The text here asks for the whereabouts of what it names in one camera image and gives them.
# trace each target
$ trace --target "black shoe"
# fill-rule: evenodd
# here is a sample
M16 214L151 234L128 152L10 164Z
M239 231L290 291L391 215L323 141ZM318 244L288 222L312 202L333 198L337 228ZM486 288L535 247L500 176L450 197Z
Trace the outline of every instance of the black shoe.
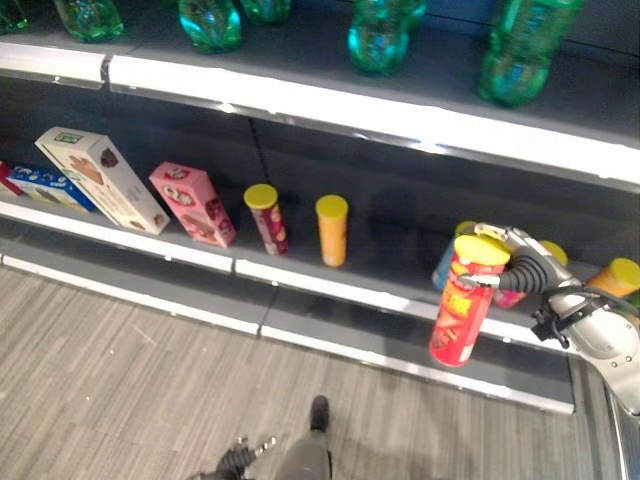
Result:
M326 432L329 428L329 400L324 395L313 399L310 414L311 430Z

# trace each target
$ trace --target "orange pringles can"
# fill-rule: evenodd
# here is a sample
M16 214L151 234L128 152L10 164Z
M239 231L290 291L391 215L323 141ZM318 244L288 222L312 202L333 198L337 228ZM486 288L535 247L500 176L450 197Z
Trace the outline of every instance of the orange pringles can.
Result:
M325 195L316 202L322 261L339 267L347 256L347 214L349 204L339 195Z
M640 265L629 258L614 258L597 275L587 280L587 286L624 297L640 289Z

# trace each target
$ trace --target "red box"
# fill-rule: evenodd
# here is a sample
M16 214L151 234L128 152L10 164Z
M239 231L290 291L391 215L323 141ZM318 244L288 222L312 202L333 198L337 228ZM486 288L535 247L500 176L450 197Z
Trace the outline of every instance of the red box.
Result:
M236 230L204 170L160 164L149 180L194 240L228 247Z
M0 162L0 193L21 195L22 190L11 183L11 181L7 178L9 175L11 175L11 169L7 166L6 163Z

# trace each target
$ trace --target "pringles can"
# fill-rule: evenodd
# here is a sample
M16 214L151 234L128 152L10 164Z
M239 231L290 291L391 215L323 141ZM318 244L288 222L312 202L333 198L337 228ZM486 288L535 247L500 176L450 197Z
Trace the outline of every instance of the pringles can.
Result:
M553 242L549 240L541 240L540 245L547 249L547 251L554 256L560 265L566 267L569 263L569 257L566 252ZM527 294L524 292L514 292L513 290L496 290L493 294L493 303L502 308L511 308Z
M289 242L280 214L276 189L266 183L252 185L244 192L244 202L251 210L267 253L286 253L289 250Z
M429 351L440 363L461 367L469 361L493 297L493 288L467 287L458 276L500 274L509 257L507 250L493 239L461 235L454 241L449 277L429 341Z
M640 265L629 258L614 258L597 275L587 280L587 286L624 297L640 289Z
M442 254L442 257L440 257L438 266L435 268L433 274L431 275L433 286L436 287L438 291L441 292L442 290L444 290L444 286L447 283L447 277L449 276L449 267L451 267L451 260L453 259L453 242L463 233L473 233L473 227L475 226L475 224L476 222L465 220L464 222L460 222L456 226L453 238L449 242L447 249Z
M322 261L339 267L347 256L347 214L349 205L338 195L325 195L316 202Z

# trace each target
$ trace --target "white box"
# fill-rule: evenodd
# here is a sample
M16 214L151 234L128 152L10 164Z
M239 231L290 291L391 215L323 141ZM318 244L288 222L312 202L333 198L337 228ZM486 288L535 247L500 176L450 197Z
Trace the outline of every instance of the white box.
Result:
M113 223L156 235L169 223L109 137L54 127L36 145Z

